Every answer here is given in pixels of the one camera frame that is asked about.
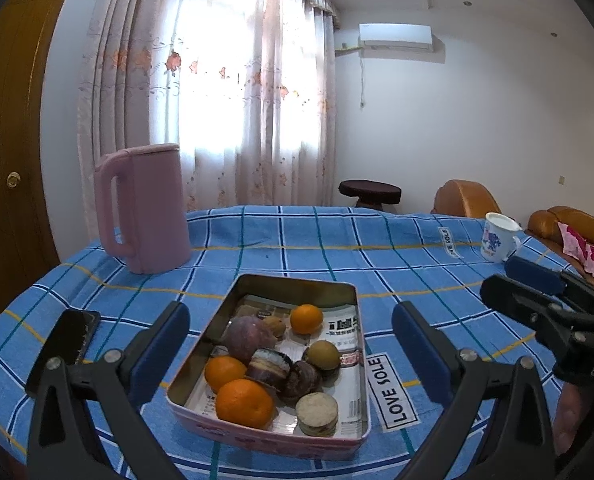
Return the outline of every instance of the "orange leather sofa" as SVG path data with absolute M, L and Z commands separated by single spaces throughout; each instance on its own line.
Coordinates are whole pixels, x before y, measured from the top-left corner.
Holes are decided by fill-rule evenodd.
M 480 183 L 449 180 L 437 190 L 433 213 L 467 218 L 485 218 L 486 213 L 501 210 L 492 194 Z
M 591 243 L 594 243 L 594 216 L 574 209 L 572 207 L 559 205 L 551 207 L 547 211 L 535 211 L 528 221 L 526 234 L 534 236 L 543 243 L 552 252 L 558 254 L 572 266 L 590 283 L 594 285 L 594 278 L 584 271 L 582 265 L 563 252 L 564 241 L 561 237 L 561 231 L 557 225 L 558 222 L 568 224 L 581 236 Z

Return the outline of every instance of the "black phone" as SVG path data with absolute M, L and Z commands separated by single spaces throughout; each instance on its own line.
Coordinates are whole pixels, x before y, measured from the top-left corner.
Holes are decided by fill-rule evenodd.
M 51 357 L 61 357 L 67 365 L 78 364 L 99 325 L 101 314 L 92 310 L 65 310 L 50 331 L 26 381 L 26 393 L 34 398 L 43 368 Z

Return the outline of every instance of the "newspaper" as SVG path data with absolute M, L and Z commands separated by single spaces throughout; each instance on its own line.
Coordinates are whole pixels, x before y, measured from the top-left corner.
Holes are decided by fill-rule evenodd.
M 362 436 L 362 415 L 367 410 L 366 399 L 362 399 L 362 370 L 361 355 L 358 349 L 359 323 L 357 307 L 344 305 L 322 309 L 324 321 L 319 332 L 311 336 L 295 334 L 290 329 L 290 311 L 295 305 L 266 300 L 258 296 L 245 296 L 238 307 L 235 317 L 278 316 L 286 323 L 284 337 L 277 343 L 275 349 L 285 353 L 293 361 L 298 361 L 304 350 L 320 339 L 333 343 L 340 351 L 341 369 L 337 377 L 323 383 L 321 391 L 334 397 L 339 405 L 339 422 L 333 437 L 356 438 Z M 228 351 L 223 346 L 215 346 L 213 356 L 225 355 Z M 203 374 L 195 384 L 190 397 L 186 401 L 186 408 L 210 418 L 217 418 L 215 414 L 215 393 L 206 383 Z M 269 431 L 273 433 L 303 435 L 297 424 L 295 409 L 284 405 L 275 398 L 278 414 L 272 421 Z

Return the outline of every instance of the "orange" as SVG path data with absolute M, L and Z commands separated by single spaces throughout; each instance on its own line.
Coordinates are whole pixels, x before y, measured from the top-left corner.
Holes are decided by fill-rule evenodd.
M 215 411 L 221 420 L 262 430 L 272 420 L 274 401 L 260 384 L 235 379 L 219 390 Z
M 290 326 L 297 334 L 312 334 L 323 320 L 324 313 L 310 304 L 298 306 L 290 314 Z
M 206 382 L 215 393 L 219 393 L 224 384 L 235 379 L 243 379 L 245 374 L 246 365 L 229 355 L 209 359 L 203 371 Z

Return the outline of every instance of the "finger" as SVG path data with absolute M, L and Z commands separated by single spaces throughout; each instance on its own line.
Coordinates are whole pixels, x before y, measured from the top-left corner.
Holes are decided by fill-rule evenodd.
M 552 431 L 555 439 L 555 451 L 565 453 L 572 446 L 574 436 L 590 407 L 594 396 L 587 390 L 581 390 L 572 384 L 565 384 L 557 404 Z

